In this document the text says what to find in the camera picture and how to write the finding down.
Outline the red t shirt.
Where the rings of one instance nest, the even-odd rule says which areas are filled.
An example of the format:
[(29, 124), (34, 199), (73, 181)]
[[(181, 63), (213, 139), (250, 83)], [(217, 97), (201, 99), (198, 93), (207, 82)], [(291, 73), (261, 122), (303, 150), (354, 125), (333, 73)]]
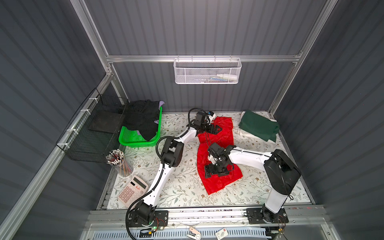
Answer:
[(208, 195), (243, 177), (240, 168), (229, 159), (229, 151), (235, 147), (232, 118), (217, 117), (213, 124), (220, 128), (219, 133), (198, 135), (197, 168)]

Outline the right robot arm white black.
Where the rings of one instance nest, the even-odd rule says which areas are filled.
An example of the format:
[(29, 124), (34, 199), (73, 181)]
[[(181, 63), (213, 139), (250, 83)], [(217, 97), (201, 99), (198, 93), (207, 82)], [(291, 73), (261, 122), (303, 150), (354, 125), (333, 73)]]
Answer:
[(284, 151), (276, 149), (273, 152), (255, 152), (234, 145), (224, 148), (213, 143), (208, 148), (208, 153), (211, 163), (205, 166), (207, 179), (213, 176), (228, 176), (231, 171), (228, 167), (234, 168), (235, 165), (248, 166), (264, 172), (272, 189), (263, 206), (256, 208), (253, 213), (247, 212), (247, 215), (252, 223), (284, 222), (284, 204), (302, 176), (297, 165)]

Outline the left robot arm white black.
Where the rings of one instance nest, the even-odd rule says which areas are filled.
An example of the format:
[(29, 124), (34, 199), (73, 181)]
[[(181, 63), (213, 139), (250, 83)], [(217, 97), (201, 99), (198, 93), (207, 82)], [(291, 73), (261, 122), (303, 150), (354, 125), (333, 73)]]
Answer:
[(179, 166), (185, 143), (199, 134), (218, 134), (222, 128), (213, 124), (216, 114), (200, 108), (192, 108), (188, 112), (188, 124), (179, 135), (161, 137), (156, 146), (156, 154), (161, 163), (153, 183), (148, 191), (129, 206), (127, 214), (133, 214), (132, 219), (149, 226), (155, 218), (160, 193), (173, 171)]

